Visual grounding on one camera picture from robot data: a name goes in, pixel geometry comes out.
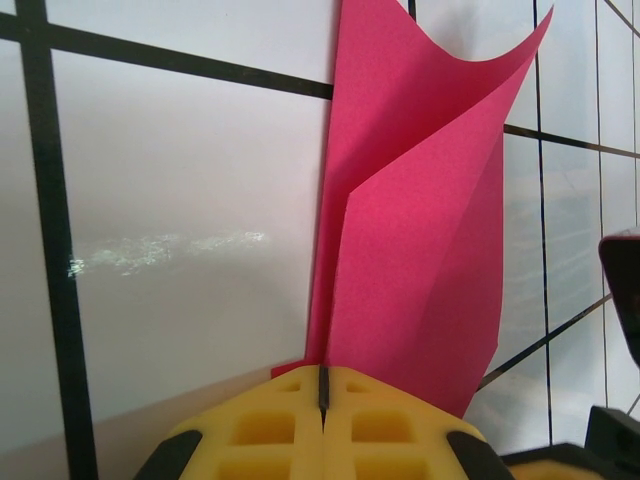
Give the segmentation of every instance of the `tile grout line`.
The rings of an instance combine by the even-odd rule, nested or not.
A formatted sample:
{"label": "tile grout line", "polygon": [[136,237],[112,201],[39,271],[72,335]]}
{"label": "tile grout line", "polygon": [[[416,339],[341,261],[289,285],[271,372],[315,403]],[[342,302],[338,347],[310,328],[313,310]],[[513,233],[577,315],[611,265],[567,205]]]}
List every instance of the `tile grout line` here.
{"label": "tile grout line", "polygon": [[[538,2],[533,0],[533,28],[538,27]],[[536,52],[535,56],[535,72],[536,72],[536,126],[537,133],[542,133],[542,115],[541,115],[541,94],[540,94],[540,54]],[[542,300],[544,303],[544,334],[545,338],[549,335],[549,290],[548,290],[548,272],[547,272],[547,232],[545,222],[545,202],[544,202],[544,160],[542,155],[542,140],[538,138],[538,171],[540,174],[540,234],[542,240]],[[553,445],[553,415],[551,406],[551,350],[549,343],[545,344],[545,373],[547,385],[547,425],[549,444]]]}
{"label": "tile grout line", "polygon": [[590,313],[592,313],[595,310],[597,310],[599,307],[604,305],[610,299],[611,299],[611,294],[607,295],[606,297],[601,298],[600,300],[598,300],[594,304],[590,305],[589,307],[585,308],[583,311],[581,311],[580,313],[575,315],[570,320],[567,320],[563,324],[561,324],[558,327],[556,327],[555,329],[553,329],[549,333],[549,335],[545,335],[541,339],[537,340],[536,342],[532,343],[527,348],[522,350],[520,353],[518,353],[518,354],[514,355],[513,357],[511,357],[509,360],[504,362],[499,367],[497,367],[494,370],[492,370],[490,373],[488,373],[487,375],[484,376],[484,378],[482,379],[482,382],[480,383],[480,386],[478,387],[478,390],[482,390],[484,387],[486,387],[487,385],[489,385],[493,381],[495,381],[498,378],[500,378],[503,374],[505,374],[506,372],[511,370],[513,367],[515,367],[516,365],[521,363],[523,360],[525,360],[526,358],[531,356],[533,353],[537,352],[543,346],[549,344],[553,339],[557,338],[562,333],[566,332],[569,328],[571,328],[576,323],[578,323],[579,321],[584,319]]}
{"label": "tile grout line", "polygon": [[[17,2],[16,10],[34,30],[47,22],[45,0]],[[68,274],[73,244],[52,55],[29,34],[21,55],[69,477],[92,480],[98,467],[77,284]]]}
{"label": "tile grout line", "polygon": [[[631,29],[631,33],[633,35],[636,35],[637,37],[640,38],[640,32],[638,32],[638,30],[636,30],[635,25],[632,22],[630,22],[627,19],[627,17],[625,17],[624,14],[620,10],[618,10],[618,7],[616,7],[611,2],[611,0],[604,0],[604,3],[606,3],[611,8],[611,10],[613,10],[613,13],[615,13],[620,18],[620,20],[622,20],[624,22],[624,24]],[[631,9],[633,10],[633,0],[631,2]]]}
{"label": "tile grout line", "polygon": [[44,23],[27,26],[20,17],[0,13],[0,38],[36,37],[50,49],[195,75],[242,85],[330,100],[333,85],[283,73],[201,57],[69,27]]}
{"label": "tile grout line", "polygon": [[[600,42],[598,37],[598,0],[594,0],[595,6],[595,34],[596,34],[596,111],[598,118],[598,145],[602,144],[601,123],[600,123]],[[602,219],[602,152],[598,151],[598,190],[599,190],[599,207],[600,207],[600,238],[604,235],[604,226]],[[600,286],[602,296],[604,296],[604,272],[600,272]],[[609,378],[607,365],[607,324],[605,309],[602,309],[602,346],[604,351],[604,401],[605,406],[609,406]]]}
{"label": "tile grout line", "polygon": [[[635,28],[635,1],[631,2],[631,26]],[[636,39],[633,31],[631,32],[631,75],[633,78],[633,152],[638,153],[638,139],[636,134]],[[638,160],[633,162],[633,170],[635,172],[635,197],[636,197],[636,225],[638,225]]]}
{"label": "tile grout line", "polygon": [[640,400],[640,393],[631,404],[631,407],[629,407],[629,410],[627,411],[627,415],[631,415],[631,413],[633,413],[633,409],[636,408],[636,405],[638,404],[638,400]]}
{"label": "tile grout line", "polygon": [[504,133],[509,135],[515,135],[518,137],[532,138],[535,140],[542,140],[549,143],[555,143],[558,145],[566,145],[568,147],[582,148],[585,150],[593,150],[595,152],[611,153],[613,155],[619,155],[622,157],[640,159],[640,153],[629,152],[627,150],[621,150],[619,148],[607,147],[606,145],[598,145],[596,143],[585,142],[583,140],[577,140],[575,138],[563,137],[560,135],[554,135],[552,133],[538,132],[525,127],[517,127],[508,123],[504,124]]}

